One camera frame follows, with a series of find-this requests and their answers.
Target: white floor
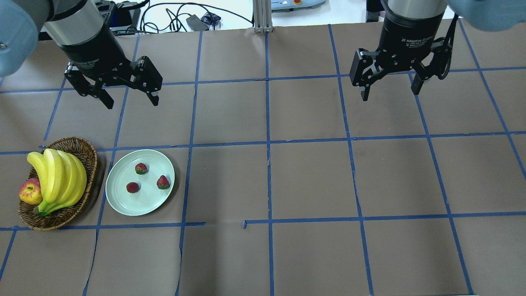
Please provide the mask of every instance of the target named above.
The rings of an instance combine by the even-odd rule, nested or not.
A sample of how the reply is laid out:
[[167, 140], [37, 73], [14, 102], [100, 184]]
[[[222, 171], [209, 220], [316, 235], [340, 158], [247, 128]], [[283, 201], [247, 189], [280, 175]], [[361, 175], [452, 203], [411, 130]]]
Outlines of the white floor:
[[[166, 3], [166, 0], [151, 0], [151, 5]], [[151, 8], [146, 16], [146, 22], [153, 22], [159, 28], [166, 27], [170, 19], [166, 9], [174, 13], [180, 5], [159, 5]], [[252, 18], [252, 0], [199, 0], [198, 3], [220, 7], [240, 14], [247, 19]], [[251, 24], [246, 20], [233, 14], [210, 8], [211, 12], [221, 17], [221, 25], [216, 29], [241, 29], [249, 28]], [[181, 13], [195, 14], [201, 17], [206, 12], [197, 5], [185, 5]], [[291, 12], [273, 12], [273, 26], [308, 26], [308, 25], [325, 25], [325, 24], [344, 24], [344, 23], [364, 23], [366, 15], [366, 0], [327, 0], [325, 4], [316, 8], [304, 8]], [[447, 9], [444, 18], [453, 18], [453, 11]]]

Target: black cable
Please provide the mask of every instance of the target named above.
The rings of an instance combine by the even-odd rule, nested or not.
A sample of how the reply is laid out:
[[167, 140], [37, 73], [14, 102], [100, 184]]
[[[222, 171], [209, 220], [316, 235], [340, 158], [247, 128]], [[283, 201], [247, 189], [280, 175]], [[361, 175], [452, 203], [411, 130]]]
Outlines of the black cable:
[[138, 8], [143, 8], [148, 3], [150, 3], [150, 0], [144, 0], [141, 3], [137, 3], [135, 5], [128, 6], [128, 7], [122, 7], [122, 6], [118, 7], [118, 5], [117, 5], [117, 9], [120, 10], [120, 11], [132, 11], [132, 10], [135, 10], [135, 9], [138, 9]]
[[185, 26], [183, 25], [183, 23], [181, 22], [181, 20], [179, 19], [179, 15], [180, 14], [175, 14], [173, 13], [171, 10], [169, 10], [168, 8], [166, 9], [166, 13], [168, 14], [168, 16], [170, 17], [170, 30], [172, 32], [179, 32], [179, 30], [181, 30], [181, 27], [185, 30], [185, 32], [188, 32], [188, 30], [186, 30]]
[[149, 28], [155, 29], [155, 30], [157, 31], [157, 33], [159, 33], [159, 27], [158, 27], [155, 23], [148, 22], [148, 23], [144, 23], [143, 26], [147, 26], [147, 27], [149, 27]]
[[202, 7], [202, 8], [204, 8], [205, 10], [206, 10], [206, 7], [210, 7], [210, 8], [213, 8], [213, 9], [218, 9], [218, 10], [220, 10], [220, 11], [224, 11], [224, 12], [231, 13], [231, 14], [233, 14], [233, 15], [235, 15], [235, 16], [241, 17], [242, 19], [246, 20], [247, 22], [249, 22], [249, 23], [252, 24], [252, 25], [254, 24], [254, 21], [253, 21], [253, 20], [251, 21], [251, 20], [245, 18], [245, 17], [242, 16], [242, 15], [239, 15], [239, 14], [237, 14], [237, 13], [235, 13], [235, 12], [232, 12], [232, 11], [229, 11], [229, 10], [227, 10], [227, 9], [223, 9], [223, 8], [219, 8], [219, 7], [215, 7], [215, 6], [211, 6], [211, 5], [199, 4], [199, 3], [194, 3], [194, 2], [186, 2], [186, 3], [181, 3], [181, 2], [178, 2], [178, 3], [166, 3], [166, 2], [165, 2], [165, 3], [157, 3], [157, 4], [154, 4], [154, 5], [148, 6], [148, 8], [147, 8], [146, 10], [144, 10], [142, 17], [140, 18], [140, 23], [139, 23], [139, 24], [140, 24], [139, 27], [140, 27], [141, 29], [144, 29], [144, 26], [147, 24], [147, 23], [144, 22], [144, 17], [145, 17], [145, 15], [146, 15], [146, 13], [148, 12], [148, 10], [149, 10], [150, 8], [153, 8], [153, 7], [155, 7], [155, 6], [159, 6], [159, 5], [181, 5], [181, 6], [183, 6], [183, 5], [198, 5], [198, 6]]
[[208, 15], [211, 15], [210, 11], [203, 5], [203, 4], [198, 4], [198, 3], [193, 3], [193, 2], [188, 2], [188, 3], [185, 3], [185, 4], [182, 4], [178, 9], [177, 9], [177, 15], [179, 15], [179, 12], [181, 11], [181, 8], [185, 5], [197, 5], [201, 8], [203, 8], [204, 10], [206, 10], [206, 12], [208, 13]]
[[[453, 50], [453, 41], [454, 41], [454, 38], [455, 38], [455, 29], [457, 27], [457, 20], [458, 19], [459, 19], [459, 16], [455, 13], [455, 16], [451, 20], [451, 24], [449, 25], [449, 29], [448, 29], [448, 32], [446, 33], [446, 37], [444, 38], [444, 46], [449, 44], [450, 47], [451, 47], [451, 50]], [[437, 74], [438, 79], [444, 80], [448, 76], [449, 69], [451, 67], [452, 54], [453, 53], [450, 52], [448, 55], [446, 55], [448, 57], [448, 60], [446, 61], [446, 64], [444, 65], [444, 67], [441, 68], [440, 71], [438, 71], [439, 72]]]

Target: strawberry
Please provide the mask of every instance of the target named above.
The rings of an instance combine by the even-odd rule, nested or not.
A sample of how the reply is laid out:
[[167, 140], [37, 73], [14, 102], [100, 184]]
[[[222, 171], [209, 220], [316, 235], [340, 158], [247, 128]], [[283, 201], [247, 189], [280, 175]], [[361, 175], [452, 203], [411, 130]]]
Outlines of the strawberry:
[[162, 175], [159, 180], [157, 180], [157, 188], [159, 189], [168, 189], [170, 188], [170, 183], [164, 175]]
[[126, 185], [126, 190], [129, 192], [129, 193], [135, 193], [137, 191], [139, 191], [139, 184], [135, 183], [135, 182], [129, 182], [127, 185]]
[[135, 166], [135, 172], [139, 175], [144, 175], [148, 172], [148, 168], [146, 167], [146, 164], [141, 162]]

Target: wicker basket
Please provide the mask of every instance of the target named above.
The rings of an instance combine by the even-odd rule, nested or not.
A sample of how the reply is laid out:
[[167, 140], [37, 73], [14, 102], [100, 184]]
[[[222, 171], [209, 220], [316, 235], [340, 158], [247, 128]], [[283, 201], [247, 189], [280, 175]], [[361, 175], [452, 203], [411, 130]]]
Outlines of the wicker basket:
[[[41, 217], [39, 215], [34, 214], [33, 209], [35, 208], [35, 206], [27, 204], [20, 200], [20, 202], [18, 203], [18, 215], [20, 215], [22, 221], [29, 228], [39, 231], [53, 230], [64, 226], [65, 224], [73, 220], [73, 218], [75, 218], [81, 212], [82, 208], [84, 207], [89, 198], [89, 193], [95, 179], [98, 161], [97, 151], [95, 150], [93, 145], [89, 141], [79, 137], [62, 138], [51, 143], [47, 146], [47, 148], [62, 150], [64, 152], [71, 153], [74, 156], [76, 156], [80, 160], [80, 162], [82, 162], [82, 165], [84, 165], [84, 168], [86, 169], [87, 182], [86, 190], [84, 191], [84, 194], [76, 204], [67, 208], [62, 208], [60, 210], [54, 211], [46, 217]], [[34, 177], [37, 177], [37, 174], [35, 168], [32, 167], [27, 179], [29, 180]]]

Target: metal frame post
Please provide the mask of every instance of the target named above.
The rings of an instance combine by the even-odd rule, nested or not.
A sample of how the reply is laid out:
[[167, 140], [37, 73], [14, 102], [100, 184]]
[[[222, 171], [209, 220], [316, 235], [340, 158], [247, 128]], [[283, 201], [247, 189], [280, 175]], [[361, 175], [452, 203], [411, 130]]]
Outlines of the metal frame post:
[[272, 9], [270, 0], [253, 0], [254, 32], [272, 32]]

